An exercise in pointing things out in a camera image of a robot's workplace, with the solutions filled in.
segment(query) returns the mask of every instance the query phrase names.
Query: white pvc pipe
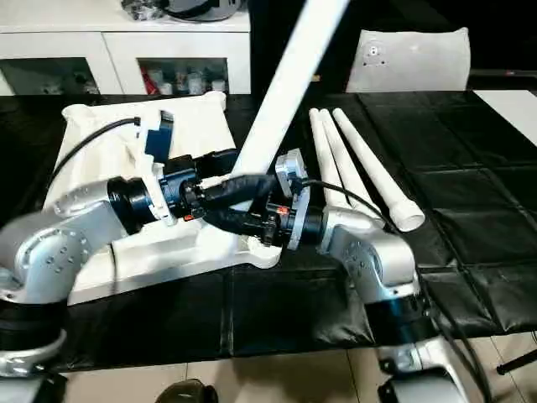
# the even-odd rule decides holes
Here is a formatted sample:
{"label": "white pvc pipe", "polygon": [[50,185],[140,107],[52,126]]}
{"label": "white pvc pipe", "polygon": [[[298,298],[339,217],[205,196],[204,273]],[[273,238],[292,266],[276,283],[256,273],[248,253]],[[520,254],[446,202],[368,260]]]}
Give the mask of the white pvc pipe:
{"label": "white pvc pipe", "polygon": [[[346,189],[356,193],[366,202],[371,203],[373,207],[378,209],[375,203],[373,203],[371,200],[368,190],[363,184],[362,178],[360,177],[360,174],[358,174],[356,166],[354,166],[354,163],[352,162],[351,156],[349,155],[347,148],[345,147],[345,144],[337,131],[336,124],[332,120],[332,116],[330,116],[330,113],[326,109],[322,109],[320,115],[321,121],[325,128],[326,138],[328,139],[328,144],[330,145],[331,153],[336,162],[337,170],[341,176],[343,185]],[[352,208],[355,210],[367,214],[375,220],[381,221],[380,217],[375,212],[364,206],[361,202],[352,198],[349,198],[349,202],[351,203]]]}
{"label": "white pvc pipe", "polygon": [[345,113],[338,108],[334,109],[333,115],[378,193],[388,206],[389,215],[394,220],[395,225],[405,232],[419,227],[425,220],[425,214],[414,201],[403,193]]}
{"label": "white pvc pipe", "polygon": [[[321,171],[321,179],[332,185],[341,186],[341,180],[337,173],[336,163],[325,135],[325,128],[321,121],[321,115],[317,109],[310,109],[311,131],[317,154],[317,162]],[[324,189],[326,204],[330,206],[349,207],[345,195],[338,191]]]}
{"label": "white pvc pipe", "polygon": [[[265,174],[350,0],[307,0],[232,175]],[[251,202],[236,206],[247,210]]]}

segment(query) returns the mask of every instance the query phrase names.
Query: tiled floor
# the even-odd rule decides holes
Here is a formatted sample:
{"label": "tiled floor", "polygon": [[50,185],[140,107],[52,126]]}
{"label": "tiled floor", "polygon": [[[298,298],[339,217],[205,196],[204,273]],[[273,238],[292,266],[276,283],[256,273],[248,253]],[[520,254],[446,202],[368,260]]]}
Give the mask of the tiled floor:
{"label": "tiled floor", "polygon": [[[537,403],[537,363],[500,376],[496,366],[537,348],[530,333],[472,340],[501,403]],[[477,387],[460,368],[472,403]],[[385,381],[370,348],[72,374],[65,403],[154,403],[185,378],[215,385],[221,403],[377,403]]]}

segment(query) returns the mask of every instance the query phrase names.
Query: black cable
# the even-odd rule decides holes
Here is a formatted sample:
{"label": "black cable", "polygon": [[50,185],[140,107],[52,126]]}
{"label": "black cable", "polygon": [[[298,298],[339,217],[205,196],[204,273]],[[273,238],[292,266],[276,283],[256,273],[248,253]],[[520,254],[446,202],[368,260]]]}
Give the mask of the black cable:
{"label": "black cable", "polygon": [[46,190],[48,190],[52,183],[54,182],[54,179],[58,174],[61,172],[65,164],[67,164],[81,149],[86,147],[91,141],[95,140],[96,138],[102,136],[104,133],[109,132],[113,128],[118,128],[119,126],[123,126],[125,124],[134,123],[135,125],[140,125],[140,118],[126,118],[117,120],[116,122],[109,123],[102,128],[99,128],[89,136],[87,136],[85,139],[83,139],[79,144],[77,144],[71,151],[69,151],[58,163],[58,165],[55,167],[55,169],[52,171],[52,175],[50,176],[49,183],[47,184]]}
{"label": "black cable", "polygon": [[[403,236],[403,233],[397,228],[397,226],[394,224],[391,218],[384,215],[380,210],[378,210],[378,208],[373,206],[370,202],[364,200],[362,197],[360,197],[356,193],[353,193],[352,191],[349,191],[343,187],[332,185],[331,183],[324,182],[324,181],[318,181],[316,179],[306,179],[298,183],[300,184],[301,187],[319,186],[319,187],[324,187],[326,189],[330,189],[331,191],[338,191],[347,197],[351,197],[352,199],[362,203],[369,210],[377,214],[385,222],[385,224],[389,227],[389,229],[392,232],[396,233],[399,236]],[[435,320],[435,324],[438,327],[439,332],[450,344],[451,348],[453,349],[457,357],[461,360],[464,367],[472,376],[474,382],[476,382],[477,386],[479,387],[479,390],[482,392],[484,401],[487,403],[491,403],[493,401],[493,398],[492,398],[492,393],[490,390],[490,385],[488,383],[485,370],[483,369],[483,366],[481,364],[479,357],[477,356],[475,349],[468,341],[466,334],[461,330],[459,325],[456,323],[455,318],[452,316],[452,314],[450,314],[450,312],[446,309],[446,307],[441,303],[440,299],[434,294],[434,292],[432,292],[432,289],[425,282],[425,279],[423,278],[422,274],[418,270],[417,265],[415,267],[415,272],[416,272],[416,275],[418,276],[420,287],[422,291],[424,292],[425,299],[428,300],[431,308],[435,306],[438,309],[438,311],[450,323],[451,327],[458,333],[458,336],[462,340],[462,343],[465,349],[467,350],[468,354],[470,354],[472,362],[470,362],[468,357],[461,351],[459,346],[455,343],[455,340],[450,334],[449,329],[447,329],[440,320],[435,320],[436,317],[435,315],[433,315],[433,320]]]}

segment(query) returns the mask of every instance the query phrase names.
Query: metal bracket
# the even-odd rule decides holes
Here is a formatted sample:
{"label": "metal bracket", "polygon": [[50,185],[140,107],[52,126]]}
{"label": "metal bracket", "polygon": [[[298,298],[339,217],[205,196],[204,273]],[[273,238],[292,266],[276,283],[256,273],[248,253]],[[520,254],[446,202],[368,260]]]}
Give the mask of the metal bracket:
{"label": "metal bracket", "polygon": [[160,188],[159,179],[163,176],[164,164],[162,160],[168,159],[171,134],[173,131],[173,116],[160,111],[159,130],[148,129],[145,136],[145,147],[142,154],[136,158],[136,171],[142,178],[148,190],[152,205],[149,210],[157,220],[171,227],[177,223],[177,218],[171,213]]}
{"label": "metal bracket", "polygon": [[308,205],[310,204],[309,187],[302,189],[298,195],[294,195],[291,189],[293,179],[305,179],[308,177],[300,149],[292,149],[287,154],[280,155],[280,157],[276,159],[275,170],[284,195],[288,198],[293,197],[292,208],[296,211],[295,225],[291,231],[291,237],[287,248],[295,250],[299,247],[305,215],[308,211]]}

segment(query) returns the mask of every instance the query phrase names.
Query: black table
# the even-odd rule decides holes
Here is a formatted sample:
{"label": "black table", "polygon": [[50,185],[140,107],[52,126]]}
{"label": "black table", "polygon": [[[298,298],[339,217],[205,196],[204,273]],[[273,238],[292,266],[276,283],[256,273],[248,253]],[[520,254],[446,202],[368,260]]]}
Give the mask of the black table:
{"label": "black table", "polygon": [[[0,98],[0,222],[35,208],[60,147],[62,107],[141,99],[149,97]],[[471,92],[335,95],[306,100],[281,147],[301,147],[314,177],[312,106],[341,107],[424,209],[426,223],[407,239],[468,336],[537,329],[537,148]],[[228,98],[238,147],[256,110],[250,97]],[[323,202],[314,191],[313,203]],[[72,306],[69,316],[59,369],[373,343],[343,270],[312,248],[285,252],[269,270],[239,265]]]}

